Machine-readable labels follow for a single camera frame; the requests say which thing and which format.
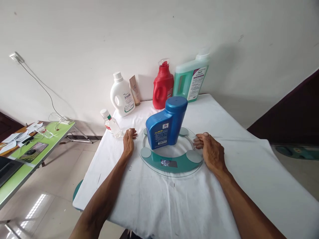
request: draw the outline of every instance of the glass bathroom scale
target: glass bathroom scale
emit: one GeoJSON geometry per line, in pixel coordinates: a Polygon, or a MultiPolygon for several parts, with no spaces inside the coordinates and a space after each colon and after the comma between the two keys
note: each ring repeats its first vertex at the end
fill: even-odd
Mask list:
{"type": "Polygon", "coordinates": [[[144,163],[155,172],[169,177],[185,177],[196,172],[203,162],[202,149],[193,146],[196,135],[182,127],[175,145],[151,150],[144,128],[138,136],[138,151],[144,163]]]}

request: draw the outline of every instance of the hand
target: hand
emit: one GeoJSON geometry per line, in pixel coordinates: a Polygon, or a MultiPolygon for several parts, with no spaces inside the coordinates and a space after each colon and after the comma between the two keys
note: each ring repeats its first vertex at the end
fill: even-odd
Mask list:
{"type": "Polygon", "coordinates": [[[197,134],[194,139],[194,146],[203,149],[205,163],[215,176],[228,173],[224,159],[224,147],[218,143],[209,133],[197,134]]]}
{"type": "Polygon", "coordinates": [[[124,150],[123,155],[127,157],[131,157],[134,151],[134,142],[133,139],[136,139],[137,133],[134,128],[129,128],[126,130],[124,138],[123,138],[123,144],[124,144],[124,150]]]}

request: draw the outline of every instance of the white tablecloth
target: white tablecloth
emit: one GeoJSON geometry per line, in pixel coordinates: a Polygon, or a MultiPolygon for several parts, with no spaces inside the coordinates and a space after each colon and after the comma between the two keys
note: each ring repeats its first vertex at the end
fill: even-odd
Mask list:
{"type": "MultiPolygon", "coordinates": [[[[134,127],[139,133],[157,112],[146,101],[126,117],[114,117],[123,131],[134,127]]],[[[281,165],[267,140],[247,132],[208,94],[188,104],[183,125],[194,133],[209,132],[224,146],[229,171],[287,238],[319,238],[319,203],[281,165]]],[[[74,207],[86,207],[122,151],[122,138],[106,131],[74,207]]],[[[137,150],[109,220],[142,238],[240,238],[219,182],[205,164],[185,178],[168,178],[152,171],[137,150]]]]}

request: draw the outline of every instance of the green bottle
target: green bottle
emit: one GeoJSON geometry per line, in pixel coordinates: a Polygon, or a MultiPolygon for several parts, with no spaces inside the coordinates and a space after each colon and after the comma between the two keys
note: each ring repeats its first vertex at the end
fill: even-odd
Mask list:
{"type": "Polygon", "coordinates": [[[202,49],[195,60],[176,66],[173,96],[182,96],[188,102],[197,100],[209,64],[209,49],[202,49]]]}

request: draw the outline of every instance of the red detergent bottle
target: red detergent bottle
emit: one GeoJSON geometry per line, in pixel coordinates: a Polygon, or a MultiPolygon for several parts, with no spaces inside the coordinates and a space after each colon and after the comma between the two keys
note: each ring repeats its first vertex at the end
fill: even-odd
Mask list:
{"type": "Polygon", "coordinates": [[[166,100],[172,96],[174,77],[169,72],[169,59],[159,61],[159,73],[154,80],[153,105],[155,109],[165,108],[166,100]]]}

